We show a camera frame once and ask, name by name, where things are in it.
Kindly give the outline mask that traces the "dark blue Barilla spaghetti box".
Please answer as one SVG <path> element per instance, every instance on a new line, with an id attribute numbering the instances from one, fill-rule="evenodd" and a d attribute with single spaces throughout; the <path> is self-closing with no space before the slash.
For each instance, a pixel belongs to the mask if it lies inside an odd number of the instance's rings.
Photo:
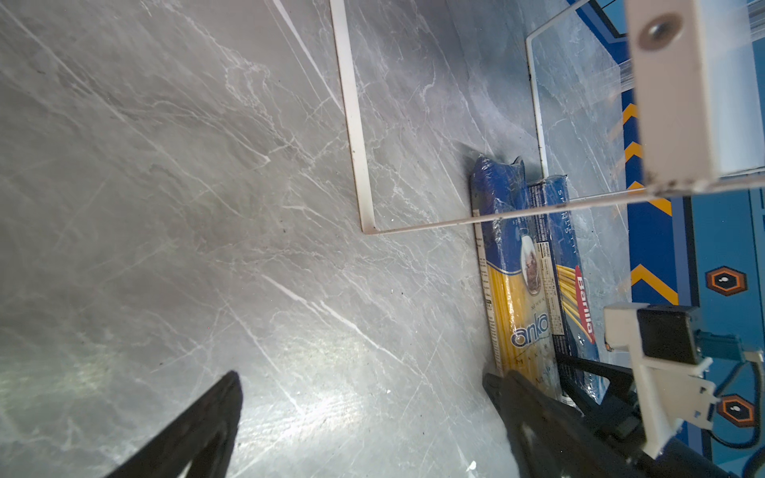
<path id="1" fill-rule="evenodd" d="M 528 186 L 532 207 L 569 201 L 566 175 L 554 175 Z M 545 289 L 556 358 L 599 362 L 595 322 L 588 300 L 574 224 L 569 211 L 533 216 L 537 249 L 542 258 Z M 602 378 L 559 362 L 561 378 L 569 378 L 598 404 L 606 386 Z"/>

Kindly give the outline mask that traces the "blue yellow spaghetti bag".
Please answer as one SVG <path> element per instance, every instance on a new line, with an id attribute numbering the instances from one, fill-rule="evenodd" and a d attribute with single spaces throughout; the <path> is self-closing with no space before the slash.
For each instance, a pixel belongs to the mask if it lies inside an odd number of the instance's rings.
<path id="1" fill-rule="evenodd" d="M 474 216 L 529 207 L 522 159 L 480 157 L 469 177 Z M 550 398 L 562 390 L 537 242 L 526 217 L 476 223 L 474 236 L 496 372 L 519 372 Z"/>

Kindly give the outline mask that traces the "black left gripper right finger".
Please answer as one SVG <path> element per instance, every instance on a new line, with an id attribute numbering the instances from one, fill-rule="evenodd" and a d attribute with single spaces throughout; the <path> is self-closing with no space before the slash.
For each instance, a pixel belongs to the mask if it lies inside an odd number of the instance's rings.
<path id="1" fill-rule="evenodd" d="M 499 413 L 522 477 L 641 477 L 583 424 L 519 372 L 486 372 L 482 386 Z"/>

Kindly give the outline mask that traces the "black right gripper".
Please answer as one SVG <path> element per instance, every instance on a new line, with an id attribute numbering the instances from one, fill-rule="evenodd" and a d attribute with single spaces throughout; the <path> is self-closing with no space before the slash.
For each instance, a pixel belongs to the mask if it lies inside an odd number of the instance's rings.
<path id="1" fill-rule="evenodd" d="M 624 458 L 629 470 L 645 477 L 732 475 L 677 439 L 685 424 L 712 428 L 719 398 L 703 374 L 713 358 L 699 364 L 641 358 L 634 368 L 571 356 L 560 360 L 565 368 L 607 383 L 602 398 L 595 400 L 571 380 L 562 380 L 587 428 Z"/>

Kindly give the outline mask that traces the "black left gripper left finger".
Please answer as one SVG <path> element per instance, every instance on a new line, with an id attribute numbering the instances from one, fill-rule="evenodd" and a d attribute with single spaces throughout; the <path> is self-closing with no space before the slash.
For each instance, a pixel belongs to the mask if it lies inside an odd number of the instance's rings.
<path id="1" fill-rule="evenodd" d="M 112 477 L 224 477 L 235 448 L 243 404 L 239 374 L 231 370 Z"/>

